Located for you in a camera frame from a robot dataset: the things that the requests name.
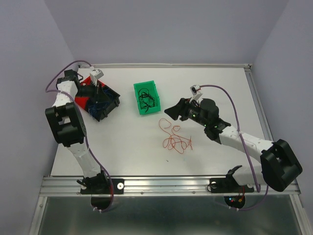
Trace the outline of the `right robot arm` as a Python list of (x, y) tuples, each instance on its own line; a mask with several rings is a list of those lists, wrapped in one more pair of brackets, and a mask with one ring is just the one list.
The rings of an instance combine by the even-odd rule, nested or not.
[(192, 120), (204, 127), (206, 136), (227, 147), (243, 152), (249, 166), (238, 165), (227, 173), (226, 188), (236, 191), (241, 186), (267, 185), (283, 192), (302, 172), (303, 168), (285, 140), (268, 141), (239, 131), (219, 116), (215, 101), (201, 102), (181, 98), (179, 102), (164, 111), (171, 119)]

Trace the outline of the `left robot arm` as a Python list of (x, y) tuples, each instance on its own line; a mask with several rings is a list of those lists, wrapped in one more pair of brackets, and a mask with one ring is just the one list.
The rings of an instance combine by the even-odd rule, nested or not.
[(87, 144), (87, 130), (79, 107), (74, 98), (80, 90), (77, 72), (66, 70), (58, 78), (56, 100), (45, 110), (45, 116), (57, 143), (69, 150), (83, 172), (83, 179), (77, 183), (85, 194), (112, 194), (110, 178), (91, 154)]

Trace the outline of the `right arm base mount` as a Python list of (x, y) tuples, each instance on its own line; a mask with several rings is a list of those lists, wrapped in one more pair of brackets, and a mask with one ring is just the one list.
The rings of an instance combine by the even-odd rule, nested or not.
[(206, 190), (211, 193), (240, 193), (240, 192), (254, 192), (254, 188), (249, 188), (247, 185), (239, 185), (233, 178), (233, 174), (241, 168), (238, 165), (227, 172), (224, 178), (211, 178)]

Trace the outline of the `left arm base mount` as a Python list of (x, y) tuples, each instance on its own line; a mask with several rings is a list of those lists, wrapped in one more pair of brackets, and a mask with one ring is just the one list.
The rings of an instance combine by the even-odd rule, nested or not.
[[(111, 189), (109, 188), (109, 186), (107, 184), (99, 184), (98, 186), (95, 187), (90, 187), (83, 183), (80, 180), (76, 181), (80, 186), (80, 193), (82, 195), (92, 195), (92, 194), (105, 194), (105, 195), (109, 195), (111, 194)], [(112, 179), (112, 183), (113, 183), (113, 194), (123, 194), (124, 193), (124, 179), (122, 178), (117, 178), (117, 179)]]

